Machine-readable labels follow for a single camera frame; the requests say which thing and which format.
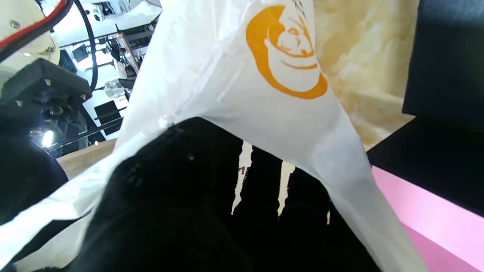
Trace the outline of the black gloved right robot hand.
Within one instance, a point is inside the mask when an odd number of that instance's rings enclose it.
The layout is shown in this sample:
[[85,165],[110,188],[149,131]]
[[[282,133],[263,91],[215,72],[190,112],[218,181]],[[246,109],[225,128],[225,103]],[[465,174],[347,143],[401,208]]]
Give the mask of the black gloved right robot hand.
[[43,121],[19,107],[0,112],[0,222],[5,224],[67,183],[58,161],[36,144]]

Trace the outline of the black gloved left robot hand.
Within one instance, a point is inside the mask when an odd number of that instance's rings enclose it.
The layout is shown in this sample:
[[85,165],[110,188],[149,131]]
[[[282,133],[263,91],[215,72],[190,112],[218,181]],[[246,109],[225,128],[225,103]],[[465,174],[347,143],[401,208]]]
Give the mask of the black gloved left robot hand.
[[171,126],[112,173],[69,272],[378,272],[319,180],[289,175],[200,117]]

